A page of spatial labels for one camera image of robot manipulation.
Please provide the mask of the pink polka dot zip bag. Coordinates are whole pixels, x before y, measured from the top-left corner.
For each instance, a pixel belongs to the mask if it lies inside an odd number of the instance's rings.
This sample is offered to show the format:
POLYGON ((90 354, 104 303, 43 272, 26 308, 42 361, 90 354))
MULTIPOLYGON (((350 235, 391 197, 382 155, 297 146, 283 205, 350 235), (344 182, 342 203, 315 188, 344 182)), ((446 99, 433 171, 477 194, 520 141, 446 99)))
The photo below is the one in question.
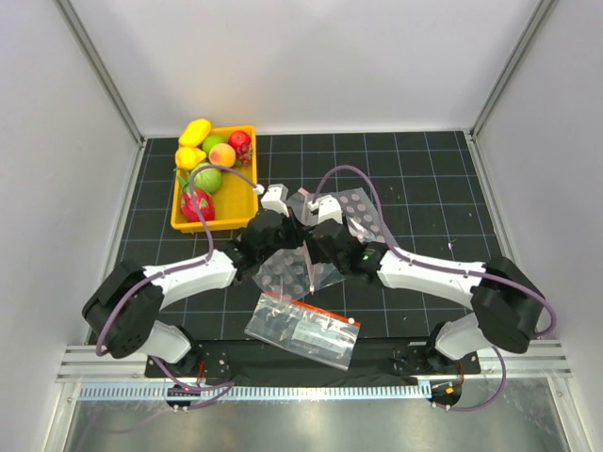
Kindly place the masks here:
MULTIPOLYGON (((376 207, 364 189, 347 189, 332 196, 341 206, 350 234, 361 243, 383 243, 391 236, 381 229, 376 207)), ((277 251, 253 277, 263 292, 280 296, 286 301, 302 299, 345 279, 333 264, 313 264, 303 247, 277 251)))

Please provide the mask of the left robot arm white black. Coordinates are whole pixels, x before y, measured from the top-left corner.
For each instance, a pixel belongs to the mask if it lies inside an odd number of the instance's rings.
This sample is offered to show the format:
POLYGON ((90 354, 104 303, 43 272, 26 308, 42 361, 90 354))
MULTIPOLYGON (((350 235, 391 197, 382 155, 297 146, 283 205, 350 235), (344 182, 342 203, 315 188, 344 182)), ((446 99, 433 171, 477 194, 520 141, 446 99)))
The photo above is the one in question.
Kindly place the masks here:
POLYGON ((300 247, 303 229, 291 212, 262 210, 238 238, 220 248, 209 242, 201 257, 164 266, 119 263, 82 310, 97 335, 96 354, 122 359, 141 352, 162 360, 179 377, 192 375, 200 355, 183 330, 158 320, 161 309, 254 277, 275 252, 300 247))

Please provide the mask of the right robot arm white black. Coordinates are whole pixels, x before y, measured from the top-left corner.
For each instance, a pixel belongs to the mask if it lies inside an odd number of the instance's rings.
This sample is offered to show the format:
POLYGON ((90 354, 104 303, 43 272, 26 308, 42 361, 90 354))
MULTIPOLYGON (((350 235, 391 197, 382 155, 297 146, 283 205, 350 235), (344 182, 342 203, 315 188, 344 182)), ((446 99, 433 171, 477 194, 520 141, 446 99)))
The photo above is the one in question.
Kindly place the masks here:
POLYGON ((412 353, 421 371, 449 372, 466 355, 489 347, 523 354, 536 336, 541 294, 505 257, 488 263, 428 258, 382 242, 361 242, 332 219, 310 228, 305 238, 313 262, 332 264, 346 277, 469 309, 458 320, 437 324, 426 345, 412 353))

